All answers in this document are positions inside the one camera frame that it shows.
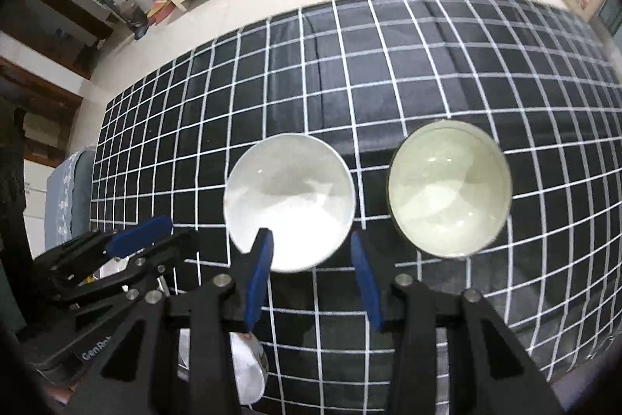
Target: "table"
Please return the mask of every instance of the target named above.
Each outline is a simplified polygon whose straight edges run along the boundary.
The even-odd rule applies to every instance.
[[[528,0],[337,0],[273,16],[192,49],[108,105],[94,165],[94,226],[170,214],[196,228],[188,291],[238,255],[226,175],[258,140],[304,132],[343,156],[354,229],[434,290],[479,289],[547,379],[601,350],[622,320],[621,86],[591,28]],[[451,117],[506,154],[514,195],[497,241],[459,261],[419,252],[388,215],[385,182],[408,133]],[[254,332],[270,363],[268,414],[382,411],[393,343],[369,329],[347,247],[273,274]],[[447,356],[439,332],[439,409]]]

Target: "black tablecloth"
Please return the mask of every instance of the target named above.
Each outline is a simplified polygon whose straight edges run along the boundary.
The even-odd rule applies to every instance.
[[[622,95],[583,21],[527,0],[338,0],[273,16],[179,56],[110,102],[94,166],[94,226],[171,214],[201,249],[170,284],[188,291],[237,250],[225,175],[254,143],[305,132],[346,160],[366,228],[431,288],[474,286],[552,379],[622,320]],[[436,119],[472,123],[512,171],[511,217],[465,260],[417,251],[388,216],[394,149]],[[273,274],[255,333],[269,414],[382,411],[391,339],[369,330],[347,247],[309,272]],[[447,357],[439,333],[439,410]]]

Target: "bowl rim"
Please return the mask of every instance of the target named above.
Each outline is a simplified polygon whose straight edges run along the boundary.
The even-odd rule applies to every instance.
[[[395,162],[395,160],[397,158],[397,155],[399,154],[400,150],[405,145],[405,143],[408,140],[410,140],[411,138],[415,138],[416,136],[421,135],[422,132],[428,132],[428,131],[432,131],[432,130],[439,130],[439,129],[443,129],[443,128],[447,128],[447,127],[449,127],[450,129],[457,129],[457,130],[461,130],[463,132],[470,133],[471,135],[473,135],[477,139],[480,139],[486,145],[490,146],[498,155],[501,155],[501,157],[499,157],[499,159],[501,161],[502,170],[505,173],[504,176],[503,176],[503,179],[506,180],[506,183],[508,185],[507,203],[504,206],[505,212],[500,215],[500,216],[503,217],[503,219],[500,219],[499,223],[494,228],[494,235],[492,235],[491,239],[489,241],[487,241],[486,243],[484,243],[482,246],[478,247],[477,249],[475,249],[471,253],[467,253],[467,254],[441,255],[441,254],[439,254],[437,252],[430,252],[430,250],[426,250],[425,248],[422,248],[421,246],[417,245],[413,240],[411,240],[411,238],[409,238],[408,234],[406,234],[406,232],[400,226],[400,224],[399,224],[399,222],[398,222],[398,220],[396,218],[396,215],[395,215],[395,213],[393,211],[393,206],[391,205],[391,197],[390,197],[390,194],[389,194],[390,179],[391,179],[391,173],[393,172],[393,168],[394,168],[394,162]],[[386,199],[387,199],[387,205],[388,205],[388,208],[389,208],[389,215],[391,216],[391,221],[393,222],[394,226],[399,231],[400,235],[406,241],[408,241],[408,243],[410,243],[412,246],[414,246],[416,249],[421,250],[422,252],[425,252],[425,253],[427,253],[429,255],[432,255],[434,257],[439,257],[441,259],[454,259],[454,260],[466,259],[467,257],[469,257],[471,255],[475,255],[478,252],[481,252],[484,248],[486,248],[491,243],[493,243],[497,239],[497,237],[499,237],[499,234],[501,233],[503,227],[506,224],[506,221],[508,220],[508,216],[510,214],[510,210],[511,210],[511,207],[512,207],[512,196],[513,195],[514,195],[514,191],[513,191],[513,188],[512,188],[512,173],[511,173],[510,168],[509,168],[508,159],[505,156],[505,154],[503,153],[503,150],[501,149],[501,147],[494,141],[494,139],[485,130],[480,129],[480,127],[477,127],[474,124],[471,124],[471,123],[468,123],[468,122],[459,121],[459,120],[453,120],[453,119],[433,120],[433,121],[431,121],[431,122],[429,122],[427,124],[424,124],[423,126],[419,127],[418,129],[414,130],[413,132],[411,132],[406,138],[404,138],[402,140],[402,142],[399,144],[399,146],[397,147],[395,152],[393,152],[393,156],[391,157],[391,162],[389,164],[389,171],[387,171]]]
[[[341,155],[339,154],[339,152],[337,152],[331,145],[329,145],[328,143],[326,143],[324,140],[316,138],[315,136],[312,136],[310,134],[305,134],[303,132],[281,132],[272,136],[268,136],[267,138],[264,138],[258,142],[256,142],[254,145],[252,145],[247,151],[245,151],[242,156],[238,159],[238,161],[233,165],[231,172],[229,173],[229,176],[226,179],[225,182],[225,191],[223,192],[223,219],[225,222],[225,233],[230,237],[231,242],[235,245],[235,248],[238,249],[238,251],[240,253],[244,253],[242,252],[242,250],[238,247],[238,245],[236,244],[236,241],[233,239],[233,234],[231,234],[231,227],[228,225],[228,220],[227,220],[227,213],[226,213],[226,207],[225,207],[225,201],[226,201],[226,196],[227,196],[227,192],[229,189],[229,180],[231,180],[231,176],[233,175],[233,172],[235,171],[236,167],[238,167],[238,165],[244,160],[244,158],[253,150],[255,149],[255,147],[260,146],[261,144],[264,144],[266,141],[272,141],[275,138],[293,138],[293,137],[297,137],[297,138],[304,138],[306,140],[311,140],[312,142],[316,142],[319,145],[323,145],[324,147],[328,148],[329,152],[333,155],[333,157],[338,160],[341,163],[341,168],[343,168],[344,174],[347,177],[348,183],[349,183],[349,190],[350,190],[350,195],[351,195],[351,206],[350,206],[350,211],[349,211],[349,216],[348,219],[345,221],[345,223],[349,224],[346,233],[343,235],[343,238],[340,238],[339,243],[337,244],[337,246],[335,246],[333,249],[330,250],[330,252],[325,256],[322,257],[319,261],[314,262],[313,264],[310,264],[308,266],[302,266],[300,268],[296,268],[296,269],[275,269],[273,268],[273,266],[270,266],[270,271],[275,272],[275,273],[298,273],[300,271],[307,271],[307,269],[311,269],[314,268],[315,266],[320,265],[321,263],[323,263],[325,260],[329,259],[335,252],[337,252],[337,250],[341,247],[341,245],[343,245],[344,241],[347,240],[347,238],[349,237],[350,231],[352,229],[352,224],[354,223],[354,217],[356,214],[356,204],[357,204],[357,198],[356,198],[356,189],[355,189],[355,185],[354,185],[354,179],[352,177],[352,174],[350,173],[350,169],[348,167],[348,165],[346,164],[346,161],[343,160],[343,157],[341,157]]]

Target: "blue cushion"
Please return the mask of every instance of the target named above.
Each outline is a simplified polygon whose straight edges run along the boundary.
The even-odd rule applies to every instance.
[[[58,166],[47,179],[45,249],[90,230],[95,149],[85,147]]]

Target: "blue gripper pad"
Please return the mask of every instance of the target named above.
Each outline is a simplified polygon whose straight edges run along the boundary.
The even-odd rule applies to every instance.
[[[352,257],[352,264],[354,264],[356,283],[361,291],[367,318],[374,329],[380,331],[383,324],[380,291],[378,291],[378,285],[371,271],[367,254],[357,232],[352,233],[350,237],[350,256]]]
[[[272,231],[266,230],[261,243],[261,251],[257,260],[257,265],[251,276],[251,282],[246,292],[246,312],[244,321],[249,331],[253,330],[254,325],[261,316],[261,307],[266,300],[268,290],[268,276],[274,254],[274,240]]]
[[[172,229],[173,222],[170,216],[155,216],[129,231],[114,235],[106,252],[109,257],[122,259],[169,236]]]

